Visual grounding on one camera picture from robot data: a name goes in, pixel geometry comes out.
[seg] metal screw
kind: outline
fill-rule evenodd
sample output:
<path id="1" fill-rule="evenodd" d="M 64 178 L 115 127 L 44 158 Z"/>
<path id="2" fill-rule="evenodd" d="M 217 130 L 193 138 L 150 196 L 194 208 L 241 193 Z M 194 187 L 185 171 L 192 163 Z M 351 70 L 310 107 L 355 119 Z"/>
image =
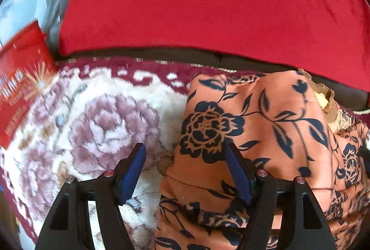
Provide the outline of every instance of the metal screw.
<path id="1" fill-rule="evenodd" d="M 67 178 L 65 178 L 65 181 L 68 183 L 68 184 L 72 184 L 73 181 L 74 181 L 74 176 L 72 175 L 68 175 Z"/>
<path id="2" fill-rule="evenodd" d="M 104 172 L 104 176 L 105 177 L 112 177 L 114 175 L 114 170 L 106 170 L 105 172 Z"/>
<path id="3" fill-rule="evenodd" d="M 297 180 L 297 182 L 298 182 L 299 184 L 303 184 L 303 183 L 305 183 L 305 182 L 306 182 L 305 178 L 303 178 L 303 177 L 297 177 L 297 178 L 296 178 L 296 180 Z"/>
<path id="4" fill-rule="evenodd" d="M 267 172 L 265 170 L 258 170 L 257 175 L 260 176 L 260 177 L 266 177 Z"/>

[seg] red package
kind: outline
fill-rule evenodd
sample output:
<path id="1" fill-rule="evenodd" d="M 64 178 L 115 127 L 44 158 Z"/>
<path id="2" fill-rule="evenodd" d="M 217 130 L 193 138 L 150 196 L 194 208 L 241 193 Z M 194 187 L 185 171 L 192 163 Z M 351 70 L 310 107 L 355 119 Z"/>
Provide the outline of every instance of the red package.
<path id="1" fill-rule="evenodd" d="M 37 21 L 0 49 L 0 145 L 5 149 L 56 71 Z"/>

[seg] orange floral fabric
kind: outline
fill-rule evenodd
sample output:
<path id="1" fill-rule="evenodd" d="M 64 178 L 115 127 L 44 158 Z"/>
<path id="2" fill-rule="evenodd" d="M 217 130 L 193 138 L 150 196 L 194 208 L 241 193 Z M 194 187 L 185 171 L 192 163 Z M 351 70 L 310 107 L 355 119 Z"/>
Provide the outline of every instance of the orange floral fabric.
<path id="1" fill-rule="evenodd" d="M 370 182 L 357 153 L 368 128 L 334 134 L 300 71 L 229 78 L 199 75 L 191 83 L 173 165 L 160 183 L 156 249 L 235 249 L 247 205 L 225 162 L 234 142 L 274 177 L 306 178 L 328 219 L 337 249 L 360 230 Z M 278 242 L 276 209 L 268 249 Z"/>

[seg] red cloth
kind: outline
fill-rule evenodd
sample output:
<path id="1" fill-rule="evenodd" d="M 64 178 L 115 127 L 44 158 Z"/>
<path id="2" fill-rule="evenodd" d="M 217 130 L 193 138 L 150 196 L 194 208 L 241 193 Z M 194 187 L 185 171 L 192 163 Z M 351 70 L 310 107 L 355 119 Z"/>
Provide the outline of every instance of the red cloth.
<path id="1" fill-rule="evenodd" d="M 365 0 L 70 0 L 60 51 L 198 47 L 370 91 L 369 19 Z"/>

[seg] blue gripper pad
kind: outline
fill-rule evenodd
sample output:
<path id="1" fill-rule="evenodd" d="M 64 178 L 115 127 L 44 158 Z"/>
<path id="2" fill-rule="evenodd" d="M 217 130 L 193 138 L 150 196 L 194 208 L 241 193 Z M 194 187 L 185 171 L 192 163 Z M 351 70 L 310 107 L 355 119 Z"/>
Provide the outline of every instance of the blue gripper pad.
<path id="1" fill-rule="evenodd" d="M 250 181 L 229 144 L 225 145 L 225 156 L 226 164 L 228 165 L 230 174 L 239 192 L 239 197 L 243 199 L 247 205 L 250 205 L 252 202 L 252 196 L 250 194 Z"/>
<path id="2" fill-rule="evenodd" d="M 118 198 L 119 205 L 123 205 L 127 200 L 131 199 L 139 180 L 140 173 L 147 159 L 147 149 L 143 144 L 138 150 L 133 150 L 127 161 L 130 163 L 125 177 L 120 182 L 120 197 Z"/>

